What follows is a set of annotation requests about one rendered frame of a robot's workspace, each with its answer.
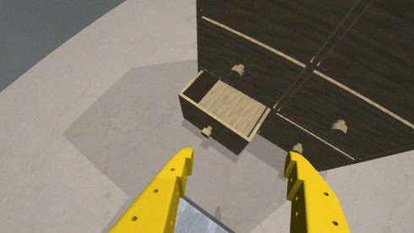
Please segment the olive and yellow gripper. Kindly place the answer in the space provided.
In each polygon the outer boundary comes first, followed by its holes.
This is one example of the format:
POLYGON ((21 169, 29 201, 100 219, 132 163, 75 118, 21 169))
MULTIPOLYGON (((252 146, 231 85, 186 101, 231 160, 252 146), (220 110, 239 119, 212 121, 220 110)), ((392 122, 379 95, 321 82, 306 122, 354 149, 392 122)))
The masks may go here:
MULTIPOLYGON (((174 233, 179 198, 184 198, 192 170, 193 149, 181 149, 108 233, 174 233)), ((351 233, 338 198, 302 155, 288 152, 284 177, 291 201, 290 233, 351 233)))

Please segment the brown wooden chest of drawers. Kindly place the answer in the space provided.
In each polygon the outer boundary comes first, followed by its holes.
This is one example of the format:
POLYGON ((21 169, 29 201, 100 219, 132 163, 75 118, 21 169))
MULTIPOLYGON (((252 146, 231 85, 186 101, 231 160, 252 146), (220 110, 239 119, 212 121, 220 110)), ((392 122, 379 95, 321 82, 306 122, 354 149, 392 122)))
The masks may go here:
MULTIPOLYGON (((390 156, 393 154, 399 154, 399 153, 403 153, 406 151, 411 151, 414 150, 414 144, 410 145, 410 146, 406 146, 404 148, 400 148, 400 149, 394 149, 388 152, 384 152, 381 154, 376 154, 376 155, 372 155, 372 156, 368 156, 365 158, 361 158, 358 159, 356 156, 348 153, 347 151, 345 151, 344 149, 340 148, 339 146, 331 143, 329 140, 327 140, 326 138, 323 138, 322 136, 318 135, 317 133, 315 133, 314 131, 310 130, 307 127, 304 127, 302 124, 300 124, 299 122, 296 122, 295 120, 291 119, 290 117, 286 116, 285 114, 279 112, 279 109, 281 108, 281 106, 287 101, 287 99, 293 94, 293 92, 298 88, 298 86, 304 81, 304 79, 313 71, 316 70, 324 75, 326 75, 327 77, 337 81, 340 84, 345 85, 347 88, 354 90, 355 92, 357 92, 358 94, 368 98, 369 100, 373 101, 374 103, 382 106, 383 108, 385 108, 388 111, 391 111, 392 113, 396 114, 398 117, 401 117, 402 119, 408 121, 409 123, 411 123, 412 125, 414 125, 414 119, 410 118, 409 116, 407 116, 406 114, 396 110, 394 107, 384 103, 383 101, 379 100, 378 98, 370 95, 369 93, 365 92, 362 89, 359 89, 357 86, 350 84, 349 82, 345 81, 344 79, 341 79, 340 77, 328 72, 327 70, 319 67, 319 63, 320 61, 324 58, 324 56, 328 53, 328 51, 333 47, 333 45, 341 38, 341 36, 346 32, 346 30, 350 27, 350 25, 354 22, 354 20, 358 17, 358 15, 366 8, 366 6, 370 3, 371 0, 357 0, 356 3, 353 5, 353 7, 350 9, 350 11, 347 13, 347 15, 345 16, 345 18, 340 22, 340 24, 337 26, 337 28, 335 29, 335 31, 331 34, 331 36, 328 38, 328 40, 324 43, 324 45, 320 48, 320 50, 317 52, 317 54, 314 56, 314 58, 311 60, 311 62, 303 59, 302 57, 299 57, 298 55, 280 47, 277 46, 257 35, 254 35, 246 30, 243 30, 233 24, 230 24, 222 19, 218 19, 213 15, 207 14, 203 11, 201 11, 201 0, 196 0, 196 16, 197 16, 197 49, 198 49, 198 73, 202 70, 206 73, 208 73, 209 75, 219 79, 220 81, 224 82, 225 84, 230 85, 232 88, 237 89, 238 91, 244 93, 245 95, 249 96, 250 98, 256 100, 257 102, 261 103, 264 106, 267 106, 268 108, 270 108, 270 111, 268 113, 268 115, 266 116, 266 118, 264 119, 264 121, 262 122, 262 124, 260 125, 258 131, 256 132, 258 135, 260 135, 261 137, 267 139, 266 137, 262 136, 261 134, 259 134, 259 131, 261 130, 261 128, 269 121, 269 119, 277 112, 278 114, 282 115, 283 117, 287 118, 288 120, 296 123, 298 126, 308 130, 309 132, 311 132, 312 134, 316 135, 317 137, 323 139, 325 142, 333 145, 334 147, 336 147, 337 149, 341 150, 342 152, 350 155, 352 158, 354 158, 353 161, 349 161, 346 163, 342 163, 342 164, 338 164, 338 165, 332 165, 329 167, 325 167, 325 168, 321 168, 321 169, 316 169, 314 168, 316 171, 327 171, 330 169, 334 169, 334 168, 338 168, 338 167, 342 167, 342 166, 346 166, 346 165, 353 165, 353 164, 357 164, 357 163, 361 163, 364 161, 369 161, 369 160, 375 160, 378 158, 382 158, 382 157, 386 157, 386 156, 390 156), (268 105, 266 105, 264 102, 254 98, 253 96, 249 95, 248 93, 242 91, 241 89, 237 88, 236 86, 226 82, 225 80, 217 77, 216 75, 214 75, 213 73, 210 73, 209 71, 201 68, 201 17, 205 16, 208 19, 212 19, 217 23, 223 24, 226 27, 229 27, 235 31, 238 31, 250 38, 255 39, 256 41, 259 41, 263 44, 265 44, 266 46, 269 46, 303 64, 306 65, 306 67, 302 70, 302 72, 298 75, 298 77, 295 79, 295 81, 291 84, 291 86, 288 88, 287 92, 279 99, 279 101, 276 103, 276 105, 272 108, 268 105)), ((267 139, 269 140, 269 139, 267 139)), ((269 140, 270 141, 270 140, 269 140)), ((271 143, 275 144, 274 142, 270 141, 271 143)), ((281 146, 275 144, 276 146, 280 147, 281 149, 283 149, 281 146)), ((285 149, 283 149, 285 150, 285 149)), ((288 151, 285 150, 287 153, 288 151)))

